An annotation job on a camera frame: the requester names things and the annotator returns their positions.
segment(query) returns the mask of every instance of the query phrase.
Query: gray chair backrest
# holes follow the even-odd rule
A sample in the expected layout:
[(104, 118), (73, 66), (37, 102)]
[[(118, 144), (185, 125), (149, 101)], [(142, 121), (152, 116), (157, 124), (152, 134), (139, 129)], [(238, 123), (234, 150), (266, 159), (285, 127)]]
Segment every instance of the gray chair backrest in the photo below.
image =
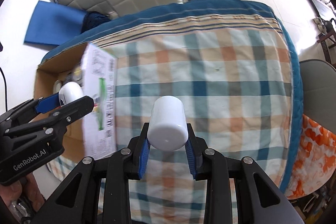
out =
[(336, 70), (329, 63), (310, 59), (300, 62), (303, 113), (336, 133)]

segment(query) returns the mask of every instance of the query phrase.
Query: silver bolt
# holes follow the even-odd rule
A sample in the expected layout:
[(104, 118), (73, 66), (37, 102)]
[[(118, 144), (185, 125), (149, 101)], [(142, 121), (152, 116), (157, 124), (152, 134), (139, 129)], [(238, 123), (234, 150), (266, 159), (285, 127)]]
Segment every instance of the silver bolt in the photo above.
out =
[(250, 157), (245, 157), (245, 158), (243, 159), (243, 161), (244, 161), (246, 164), (251, 164), (251, 163), (253, 163), (253, 159), (250, 158)]
[(83, 162), (84, 164), (90, 164), (90, 163), (92, 162), (92, 158), (90, 158), (90, 157), (85, 157), (85, 158), (82, 160), (82, 162)]
[(46, 134), (51, 134), (51, 133), (53, 133), (54, 132), (54, 129), (51, 127), (51, 128), (47, 128), (46, 130), (45, 130), (45, 133)]
[(207, 155), (213, 155), (215, 153), (215, 150), (211, 149), (211, 148), (207, 148), (206, 150), (204, 150), (204, 152)]
[(120, 153), (122, 153), (123, 155), (128, 155), (129, 153), (131, 153), (131, 150), (129, 148), (123, 148)]

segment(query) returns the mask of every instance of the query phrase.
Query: cardboard box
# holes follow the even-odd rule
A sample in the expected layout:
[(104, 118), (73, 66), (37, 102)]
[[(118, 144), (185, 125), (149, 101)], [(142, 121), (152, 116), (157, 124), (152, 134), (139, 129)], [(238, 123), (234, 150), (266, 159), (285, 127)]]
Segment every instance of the cardboard box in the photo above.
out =
[[(85, 156), (101, 159), (116, 151), (115, 57), (90, 43), (73, 46), (38, 66), (34, 88), (34, 99), (50, 96), (55, 81), (64, 81), (79, 63), (83, 93), (94, 99), (95, 107), (90, 114), (67, 127), (63, 156), (75, 162)], [(37, 119), (48, 115), (40, 114)]]

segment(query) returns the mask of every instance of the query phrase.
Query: plaid bedsheet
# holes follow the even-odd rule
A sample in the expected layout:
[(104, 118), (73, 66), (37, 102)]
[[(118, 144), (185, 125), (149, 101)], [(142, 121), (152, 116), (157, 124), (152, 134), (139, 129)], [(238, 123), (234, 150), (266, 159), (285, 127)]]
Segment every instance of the plaid bedsheet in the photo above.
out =
[[(183, 102), (187, 122), (209, 147), (235, 159), (254, 158), (280, 185), (293, 128), (293, 68), (286, 39), (266, 5), (260, 11), (250, 2), (221, 1), (242, 8), (181, 14), (92, 41), (118, 58), (118, 149), (140, 134), (154, 101), (172, 95)], [(75, 164), (61, 156), (47, 166), (63, 179)], [(192, 179), (184, 148), (151, 147), (145, 178), (129, 182), (132, 219), (202, 223), (205, 189), (206, 182)], [(236, 222), (233, 184), (231, 192)]]

